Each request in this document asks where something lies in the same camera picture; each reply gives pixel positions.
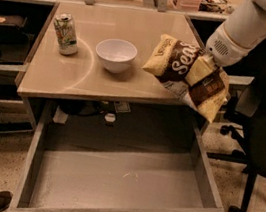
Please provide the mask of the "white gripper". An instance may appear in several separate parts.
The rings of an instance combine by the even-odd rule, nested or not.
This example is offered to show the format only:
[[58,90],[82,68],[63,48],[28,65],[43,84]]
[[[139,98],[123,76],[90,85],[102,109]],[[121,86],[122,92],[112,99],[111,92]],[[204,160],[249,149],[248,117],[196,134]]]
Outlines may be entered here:
[[236,64],[266,39],[266,11],[255,0],[243,0],[206,42],[210,55],[199,56],[185,77],[194,86],[218,67]]

